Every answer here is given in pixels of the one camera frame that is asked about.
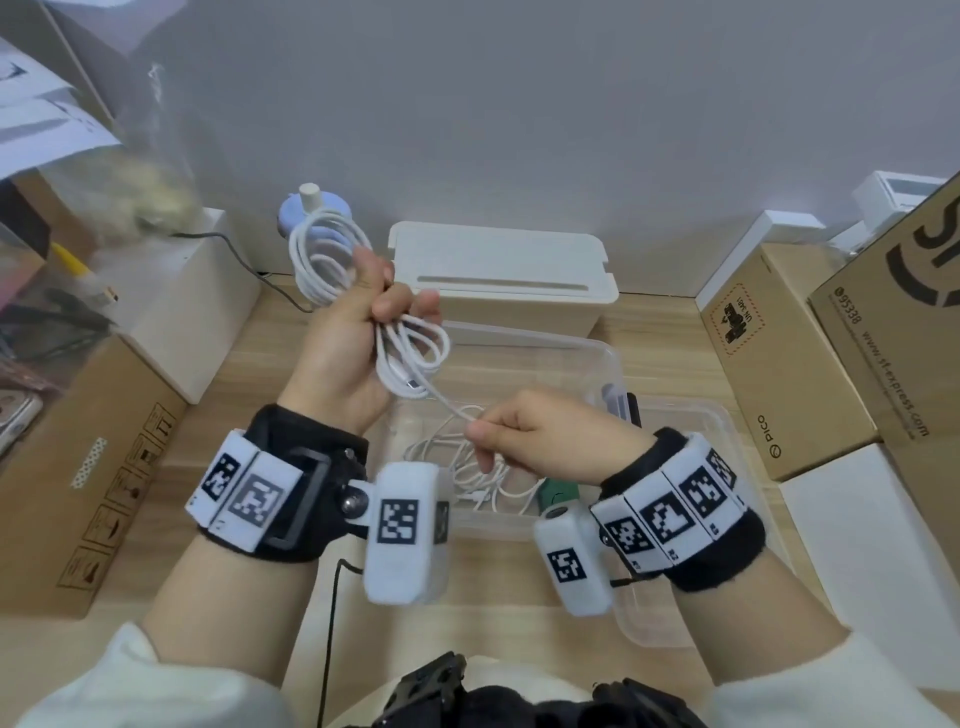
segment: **red dashed border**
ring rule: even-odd
[[[752,312],[754,313],[754,315],[759,319],[760,324],[753,331],[751,331],[750,335],[747,336],[747,338],[740,339],[740,341],[737,343],[735,347],[733,347],[732,349],[728,349],[727,339],[724,337],[724,333],[723,331],[720,330],[720,327],[717,326],[716,321],[714,320],[714,314],[716,313],[718,308],[723,309],[726,303],[733,303],[734,305],[736,305],[736,302],[732,301],[732,298],[733,298],[733,291],[735,291],[737,288],[743,291],[743,297],[750,302],[750,308],[752,309]],[[743,287],[743,283],[735,283],[733,285],[733,288],[731,288],[727,292],[727,295],[725,295],[722,299],[720,299],[720,303],[718,303],[716,306],[713,307],[713,309],[710,312],[710,324],[713,326],[713,330],[716,331],[717,333],[717,341],[720,342],[720,345],[723,347],[723,351],[726,352],[729,356],[733,356],[735,353],[743,349],[743,346],[752,338],[754,338],[758,331],[760,331],[763,327],[767,325],[767,323],[763,320],[763,317],[760,315],[760,310],[756,307],[756,303],[754,303],[754,297],[751,296],[749,293],[747,293],[747,289]]]

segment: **white paper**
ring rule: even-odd
[[[187,0],[46,1],[124,56],[129,56],[150,33],[187,5]]]
[[[85,111],[32,99],[0,108],[0,179],[119,140]]]
[[[956,579],[882,446],[781,488],[837,617],[917,687],[960,690]]]
[[[0,38],[0,107],[69,87],[56,73]]]

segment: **plastic bag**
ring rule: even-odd
[[[123,146],[92,149],[40,169],[102,247],[187,230],[201,210],[193,173],[164,103],[162,66],[154,64],[148,76],[146,112],[121,113],[114,124]]]

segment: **white shirt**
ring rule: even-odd
[[[395,683],[330,725],[369,725]],[[486,658],[468,662],[464,685],[468,690],[504,685],[534,703],[589,700],[589,693],[540,670]],[[858,635],[806,665],[718,688],[705,722],[710,728],[953,728]],[[161,664],[147,636],[125,624],[91,671],[46,697],[18,725],[293,728],[295,723],[275,687],[233,670]]]

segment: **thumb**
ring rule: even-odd
[[[336,306],[348,315],[366,321],[376,297],[383,293],[385,264],[370,249],[353,247],[353,266],[356,278],[349,290],[337,299]]]
[[[520,462],[524,460],[524,451],[529,448],[530,432],[495,425],[484,420],[475,420],[464,428],[464,437],[476,447],[491,452],[499,452]]]

